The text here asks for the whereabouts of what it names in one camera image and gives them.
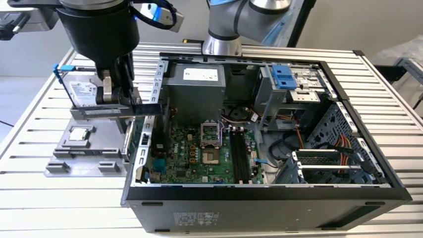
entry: orange wire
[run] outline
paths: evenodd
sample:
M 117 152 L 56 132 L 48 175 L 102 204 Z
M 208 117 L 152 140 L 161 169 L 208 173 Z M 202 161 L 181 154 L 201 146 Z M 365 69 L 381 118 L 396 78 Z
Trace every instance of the orange wire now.
M 344 136 L 344 139 L 345 139 L 345 141 L 348 143 L 348 148 L 352 149 L 351 142 L 349 142 L 349 140 L 348 140 L 348 138 L 345 136 Z
M 297 129 L 297 120 L 296 120 L 296 125 L 295 125 L 295 129 L 296 129 L 296 135 L 297 135 L 297 140 L 299 140 L 299 148 L 303 149 L 304 145 L 303 145 L 303 139 L 301 139 L 301 135 L 299 134 L 299 129 Z
M 344 146 L 344 138 L 343 138 L 343 135 L 339 134 L 339 137 L 340 137 L 340 142 L 341 142 L 341 147 Z M 340 153 L 340 165 L 344 165 L 344 156 L 343 154 Z

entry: ram slot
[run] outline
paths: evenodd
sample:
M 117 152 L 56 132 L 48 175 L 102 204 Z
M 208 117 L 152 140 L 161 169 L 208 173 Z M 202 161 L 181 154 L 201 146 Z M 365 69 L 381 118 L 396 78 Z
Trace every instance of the ram slot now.
M 232 131 L 229 135 L 229 140 L 234 183 L 248 183 L 249 165 L 243 133 L 238 131 Z

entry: black cable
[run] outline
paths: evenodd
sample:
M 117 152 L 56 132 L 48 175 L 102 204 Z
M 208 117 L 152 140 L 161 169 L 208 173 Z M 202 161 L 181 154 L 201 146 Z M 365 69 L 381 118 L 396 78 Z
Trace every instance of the black cable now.
M 8 126 L 10 126 L 10 127 L 14 127 L 14 125 L 12 125 L 12 124 L 6 123 L 6 122 L 5 122 L 5 121 L 2 121 L 2 120 L 0 120 L 0 123 L 2 123 L 4 125 L 8 125 Z
M 283 134 L 281 136 L 281 143 L 283 145 L 291 150 L 295 151 L 299 149 L 299 146 L 295 146 L 292 144 L 289 144 L 285 140 L 288 139 L 289 136 L 296 135 L 296 131 L 288 131 Z
M 169 30 L 174 25 L 176 25 L 176 8 L 173 7 L 173 5 L 166 1 L 166 0 L 140 0 L 136 3 L 152 3 L 156 4 L 157 7 L 161 7 L 164 9 L 168 9 L 172 15 L 172 24 L 170 25 L 165 25 L 157 21 L 153 21 L 152 19 L 149 19 L 146 16 L 144 16 L 136 9 L 134 7 L 129 7 L 129 11 L 132 13 L 133 16 L 137 17 L 137 19 L 140 19 L 144 23 L 146 23 L 149 26 L 153 26 L 154 28 L 158 28 L 161 30 Z
M 415 109 L 417 108 L 417 106 L 419 106 L 420 102 L 421 102 L 421 99 L 419 99 L 419 100 L 417 100 L 417 102 L 416 102 L 415 106 L 412 107 L 412 110 L 415 110 Z
M 281 142 L 281 139 L 273 141 L 273 143 L 269 145 L 269 147 L 267 148 L 267 152 L 269 154 L 269 156 L 275 159 L 275 160 L 287 160 L 288 159 L 288 156 L 285 158 L 283 157 L 279 157 L 276 155 L 273 155 L 273 147 Z
M 271 163 L 260 163 L 260 164 L 265 164 L 265 165 L 271 166 L 272 168 L 279 169 L 279 167 L 275 165 L 271 165 Z

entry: slotted metal surface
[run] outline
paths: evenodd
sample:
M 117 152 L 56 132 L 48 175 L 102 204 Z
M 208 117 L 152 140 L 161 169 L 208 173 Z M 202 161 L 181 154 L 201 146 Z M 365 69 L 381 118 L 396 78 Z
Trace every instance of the slotted metal surface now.
M 142 43 L 133 51 L 141 98 L 148 99 L 158 52 L 201 52 L 198 44 Z M 247 57 L 324 60 L 412 196 L 412 203 L 348 232 L 178 234 L 177 237 L 423 237 L 423 126 L 365 57 L 351 51 L 244 46 Z M 64 62 L 93 65 L 72 52 Z M 42 171 L 68 124 L 70 101 L 50 77 L 0 151 L 0 237 L 156 237 L 120 207 L 124 178 L 45 178 Z

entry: white wall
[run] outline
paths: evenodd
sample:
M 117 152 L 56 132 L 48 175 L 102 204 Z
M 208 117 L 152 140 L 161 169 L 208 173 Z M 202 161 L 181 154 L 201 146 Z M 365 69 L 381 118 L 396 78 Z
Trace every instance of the white wall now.
M 423 0 L 317 0 L 301 48 L 363 50 L 371 58 L 423 34 Z
M 141 41 L 178 43 L 204 39 L 208 29 L 205 0 L 172 0 L 184 13 L 180 32 L 172 33 L 138 23 Z M 357 49 L 367 56 L 423 33 L 423 0 L 317 0 L 297 46 L 301 48 Z M 0 75 L 50 74 L 70 47 L 62 26 L 49 32 L 17 34 L 0 42 Z

